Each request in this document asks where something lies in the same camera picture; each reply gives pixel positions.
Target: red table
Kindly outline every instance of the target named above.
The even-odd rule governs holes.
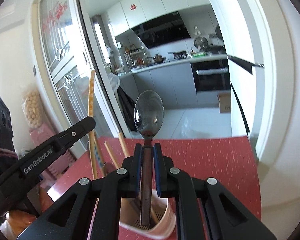
[[[117,138],[100,138],[99,145],[105,162],[111,162],[104,142],[108,141],[115,158],[122,163],[124,155]],[[130,154],[141,139],[126,139]],[[175,167],[199,179],[214,177],[261,220],[261,197],[254,155],[247,137],[195,140],[154,140],[160,143],[162,153],[171,157]],[[56,201],[80,178],[92,179],[89,154],[85,153],[48,191]],[[146,240],[147,237],[120,227],[119,239]],[[175,232],[169,239],[176,239]]]

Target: black oven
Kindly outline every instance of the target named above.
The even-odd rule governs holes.
[[[228,60],[211,60],[191,63],[195,90],[230,90]]]

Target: spoon handle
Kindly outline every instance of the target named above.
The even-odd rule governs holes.
[[[150,225],[151,197],[152,197],[152,168],[153,148],[143,150],[141,177],[141,225]]]

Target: silver screw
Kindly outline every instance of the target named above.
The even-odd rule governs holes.
[[[209,179],[207,179],[207,182],[210,185],[216,185],[218,181],[215,178],[209,178]]]
[[[179,170],[178,168],[171,168],[171,169],[170,169],[170,172],[171,172],[172,174],[178,174],[178,173],[180,172],[180,170]]]
[[[120,168],[120,169],[117,169],[117,173],[119,175],[123,175],[123,174],[126,174],[127,173],[127,170],[125,168]]]
[[[89,179],[82,178],[79,180],[80,185],[87,185],[89,183]]]

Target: spoon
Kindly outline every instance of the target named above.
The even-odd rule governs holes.
[[[144,139],[141,176],[141,225],[150,225],[153,152],[152,138],[159,132],[164,117],[160,96],[152,91],[143,92],[134,107],[134,122]]]

